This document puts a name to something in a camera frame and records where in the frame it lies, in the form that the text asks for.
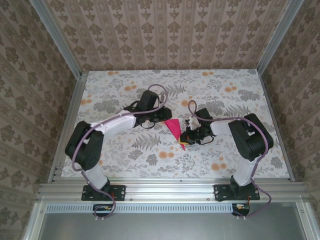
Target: purple cable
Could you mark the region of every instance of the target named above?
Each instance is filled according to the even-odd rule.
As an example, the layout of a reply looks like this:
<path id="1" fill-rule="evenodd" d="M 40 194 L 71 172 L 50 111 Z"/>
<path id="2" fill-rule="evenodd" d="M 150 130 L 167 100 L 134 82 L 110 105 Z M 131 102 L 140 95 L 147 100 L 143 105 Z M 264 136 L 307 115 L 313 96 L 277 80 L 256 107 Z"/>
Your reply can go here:
<path id="1" fill-rule="evenodd" d="M 76 156 L 77 156 L 77 154 L 78 154 L 78 152 L 79 152 L 79 149 L 80 149 L 82 143 L 85 141 L 85 139 L 87 138 L 87 136 L 88 136 L 94 129 L 100 127 L 101 125 L 104 125 L 104 124 L 106 124 L 106 123 L 108 123 L 108 122 L 110 122 L 110 121 L 112 121 L 112 120 L 115 120 L 115 119 L 118 119 L 118 118 L 122 118 L 122 117 L 125 117 L 125 116 L 140 115 L 140 114 L 149 114 L 149 113 L 153 113 L 153 112 L 156 112 L 156 111 L 158 111 L 159 109 L 161 109 L 161 108 L 167 103 L 167 100 L 168 100 L 168 91 L 167 91 L 167 89 L 166 89 L 164 86 L 162 86 L 162 85 L 160 85 L 160 84 L 157 84 L 157 83 L 150 85 L 150 86 L 148 87 L 148 90 L 149 90 L 150 88 L 154 87 L 154 86 L 161 87 L 161 88 L 163 89 L 164 95 L 165 95 L 164 101 L 163 101 L 157 108 L 152 109 L 152 110 L 149 110 L 149 111 L 127 112 L 127 113 L 119 114 L 119 115 L 113 116 L 113 117 L 111 117 L 111 118 L 109 118 L 109 119 L 107 119 L 107 120 L 102 121 L 100 124 L 97 124 L 97 125 L 95 125 L 95 126 L 92 126 L 92 127 L 84 134 L 84 136 L 81 138 L 81 140 L 80 140 L 80 142 L 78 143 L 78 145 L 76 146 L 75 151 L 74 151 L 74 154 L 73 154 L 73 156 L 72 156 L 72 160 L 71 160 L 71 167 L 72 167 L 72 169 L 73 169 L 75 172 L 82 171 L 82 172 L 81 172 L 82 176 L 85 178 L 85 180 L 87 181 L 87 183 L 88 183 L 94 190 L 96 190 L 96 191 L 99 192 L 99 193 L 102 193 L 102 194 L 106 195 L 107 197 L 109 197 L 109 198 L 112 200 L 113 207 L 112 207 L 111 212 L 106 216 L 107 218 L 116 210 L 116 201 L 115 201 L 115 199 L 114 199 L 109 193 L 107 193 L 107 192 L 105 192 L 105 191 L 102 191 L 102 190 L 96 188 L 94 185 L 92 185 L 91 182 L 89 181 L 89 179 L 87 178 L 85 172 L 84 172 L 81 168 L 76 168 L 76 166 L 75 166 Z M 96 218 L 98 218 L 98 216 L 97 216 L 97 209 L 98 209 L 98 208 L 100 208 L 100 207 L 97 206 L 97 207 L 95 208 L 95 210 L 94 210 L 94 216 L 95 216 Z"/>
<path id="2" fill-rule="evenodd" d="M 194 103 L 194 111 L 191 110 L 190 108 L 190 105 L 191 103 Z M 268 141 L 267 141 L 267 138 L 266 136 L 264 135 L 264 133 L 262 132 L 262 130 L 256 125 L 254 124 L 252 121 L 244 118 L 244 117 L 241 117 L 241 116 L 236 116 L 236 117 L 225 117 L 225 118 L 218 118 L 218 119 L 205 119 L 205 118 L 202 118 L 202 117 L 198 117 L 196 115 L 196 111 L 197 111 L 197 103 L 195 100 L 191 100 L 189 101 L 188 103 L 188 109 L 189 109 L 189 112 L 191 113 L 191 115 L 199 120 L 202 120 L 202 121 L 207 121 L 207 122 L 217 122 L 217 121 L 223 121 L 223 120 L 244 120 L 246 121 L 247 123 L 249 123 L 250 125 L 252 125 L 262 136 L 263 138 L 263 141 L 264 141 L 264 145 L 265 145 L 265 150 L 264 150 L 264 153 L 256 160 L 255 162 L 255 165 L 254 165 L 254 168 L 252 170 L 252 173 L 251 173 L 251 176 L 250 176 L 250 180 L 252 182 L 252 184 L 257 188 L 259 189 L 261 192 L 263 192 L 264 194 L 266 194 L 268 197 L 269 197 L 269 201 L 261 208 L 259 209 L 257 212 L 254 212 L 252 214 L 249 214 L 247 216 L 243 216 L 241 213 L 237 212 L 237 211 L 234 211 L 236 214 L 240 215 L 240 217 L 242 218 L 250 218 L 250 217 L 253 217 L 255 215 L 257 215 L 258 213 L 260 213 L 262 210 L 264 210 L 266 207 L 269 206 L 269 204 L 271 203 L 271 195 L 269 193 L 267 193 L 266 191 L 264 191 L 263 189 L 261 189 L 254 181 L 254 175 L 255 175 L 255 172 L 258 168 L 258 164 L 259 162 L 261 161 L 262 158 L 265 157 L 265 155 L 268 153 Z"/>

